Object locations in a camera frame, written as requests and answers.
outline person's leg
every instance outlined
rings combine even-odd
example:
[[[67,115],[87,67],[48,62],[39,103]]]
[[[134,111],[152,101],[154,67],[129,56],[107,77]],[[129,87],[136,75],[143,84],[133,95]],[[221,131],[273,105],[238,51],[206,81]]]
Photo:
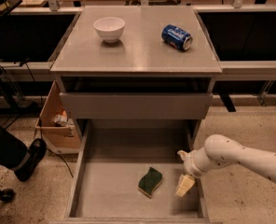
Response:
[[[33,174],[36,165],[44,158],[46,143],[35,139],[27,148],[24,143],[0,126],[0,165],[15,172],[25,182]]]

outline can lid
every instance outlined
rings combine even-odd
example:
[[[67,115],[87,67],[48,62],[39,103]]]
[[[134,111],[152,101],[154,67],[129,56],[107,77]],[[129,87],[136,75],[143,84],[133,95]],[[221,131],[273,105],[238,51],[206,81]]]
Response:
[[[183,49],[187,50],[191,46],[192,42],[193,42],[193,37],[192,36],[188,36],[186,38],[184,44],[183,44]]]

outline blue can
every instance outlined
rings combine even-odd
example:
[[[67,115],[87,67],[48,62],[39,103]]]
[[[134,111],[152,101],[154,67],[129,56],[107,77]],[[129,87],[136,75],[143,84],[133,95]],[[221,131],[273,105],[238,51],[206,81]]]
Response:
[[[162,38],[166,43],[180,50],[187,50],[193,42],[190,33],[173,25],[167,25],[163,29]]]

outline brown box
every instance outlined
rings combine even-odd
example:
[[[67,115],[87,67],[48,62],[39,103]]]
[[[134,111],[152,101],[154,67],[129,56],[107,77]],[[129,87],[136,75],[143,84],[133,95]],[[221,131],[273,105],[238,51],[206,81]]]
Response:
[[[54,118],[56,115],[61,115],[64,111],[62,101],[60,99],[60,89],[54,81],[48,98],[41,111],[39,120],[36,122],[35,128],[43,138],[48,147],[55,153],[77,153],[80,148],[80,138],[76,132],[74,125],[61,127],[55,124]]]

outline drawer front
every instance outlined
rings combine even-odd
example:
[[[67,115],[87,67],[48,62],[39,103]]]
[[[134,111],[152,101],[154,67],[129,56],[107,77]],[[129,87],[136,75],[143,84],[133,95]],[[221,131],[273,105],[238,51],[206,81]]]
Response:
[[[60,94],[73,119],[204,119],[210,93],[66,93]]]

